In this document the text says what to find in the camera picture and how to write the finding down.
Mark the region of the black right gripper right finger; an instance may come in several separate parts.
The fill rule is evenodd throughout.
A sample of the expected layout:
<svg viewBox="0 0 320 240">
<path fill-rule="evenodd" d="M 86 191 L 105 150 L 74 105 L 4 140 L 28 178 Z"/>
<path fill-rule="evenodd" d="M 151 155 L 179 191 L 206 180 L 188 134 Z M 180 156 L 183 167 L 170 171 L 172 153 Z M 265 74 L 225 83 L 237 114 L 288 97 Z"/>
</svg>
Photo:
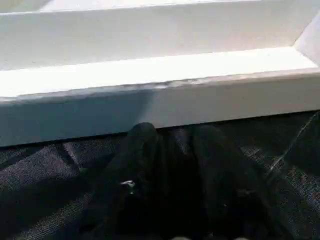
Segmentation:
<svg viewBox="0 0 320 240">
<path fill-rule="evenodd" d="M 191 155 L 185 179 L 191 193 L 172 235 L 175 240 L 281 240 L 283 227 L 263 178 L 214 125 L 181 130 L 178 146 Z"/>
</svg>

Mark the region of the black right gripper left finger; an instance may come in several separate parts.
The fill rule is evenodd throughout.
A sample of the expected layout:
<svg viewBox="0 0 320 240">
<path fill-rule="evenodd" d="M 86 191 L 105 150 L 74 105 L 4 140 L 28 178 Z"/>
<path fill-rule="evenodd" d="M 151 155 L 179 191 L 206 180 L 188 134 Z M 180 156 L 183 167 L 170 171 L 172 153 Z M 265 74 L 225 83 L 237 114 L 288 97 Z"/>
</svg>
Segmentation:
<svg viewBox="0 0 320 240">
<path fill-rule="evenodd" d="M 150 123 L 135 125 L 96 181 L 81 221 L 83 240 L 160 240 L 153 203 L 159 135 Z"/>
</svg>

